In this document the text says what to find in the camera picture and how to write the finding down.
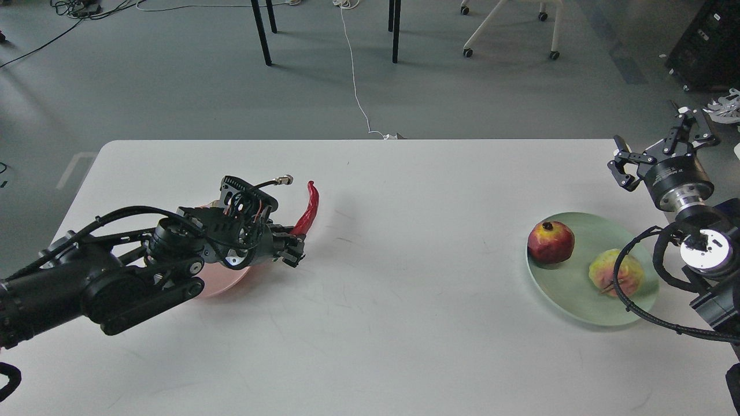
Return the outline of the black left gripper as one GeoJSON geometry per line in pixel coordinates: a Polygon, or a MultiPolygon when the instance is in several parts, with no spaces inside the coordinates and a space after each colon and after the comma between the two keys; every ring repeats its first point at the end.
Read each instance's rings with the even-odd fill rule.
{"type": "Polygon", "coordinates": [[[257,232],[254,247],[246,253],[243,265],[252,266],[264,261],[280,258],[283,263],[296,268],[306,257],[304,253],[306,239],[305,233],[294,232],[294,226],[283,226],[280,224],[265,224],[257,232]]]}

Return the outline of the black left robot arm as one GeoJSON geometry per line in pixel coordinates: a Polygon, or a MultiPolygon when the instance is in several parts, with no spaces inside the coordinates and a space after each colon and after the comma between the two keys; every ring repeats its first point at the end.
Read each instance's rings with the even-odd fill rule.
{"type": "Polygon", "coordinates": [[[278,202],[264,192],[292,182],[288,175],[256,185],[225,176],[219,200],[209,206],[175,213],[125,206],[67,233],[2,279],[2,348],[81,316],[109,336],[119,334],[200,295],[206,264],[240,271],[281,259],[296,267],[317,190],[308,184],[309,205],[294,226],[270,220],[278,202]]]}

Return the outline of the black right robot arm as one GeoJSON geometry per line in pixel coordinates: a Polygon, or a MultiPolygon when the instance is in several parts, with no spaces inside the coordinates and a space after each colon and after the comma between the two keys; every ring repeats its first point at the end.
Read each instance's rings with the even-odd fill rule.
{"type": "Polygon", "coordinates": [[[607,290],[614,290],[626,311],[678,335],[729,343],[739,342],[738,199],[706,203],[714,186],[697,157],[703,147],[719,144],[705,113],[677,108],[668,134],[640,153],[616,135],[614,158],[608,163],[619,187],[634,191],[643,183],[658,210],[674,213],[673,222],[645,230],[622,248],[614,262],[607,290]],[[640,308],[621,288],[617,274],[637,243],[656,236],[652,264],[669,286],[696,294],[691,308],[710,329],[669,323],[640,308]]]}

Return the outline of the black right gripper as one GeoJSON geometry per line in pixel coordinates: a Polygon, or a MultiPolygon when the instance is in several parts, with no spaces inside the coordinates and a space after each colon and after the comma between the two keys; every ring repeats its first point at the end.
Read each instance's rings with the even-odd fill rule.
{"type": "Polygon", "coordinates": [[[658,210],[681,211],[685,206],[701,204],[713,195],[715,187],[695,151],[718,146],[721,139],[710,127],[703,110],[693,110],[669,102],[674,109],[675,122],[663,139],[661,149],[657,142],[641,153],[632,152],[626,140],[615,135],[613,160],[607,167],[619,187],[634,191],[644,183],[658,210]],[[637,167],[636,173],[627,173],[627,164],[637,167]]]}

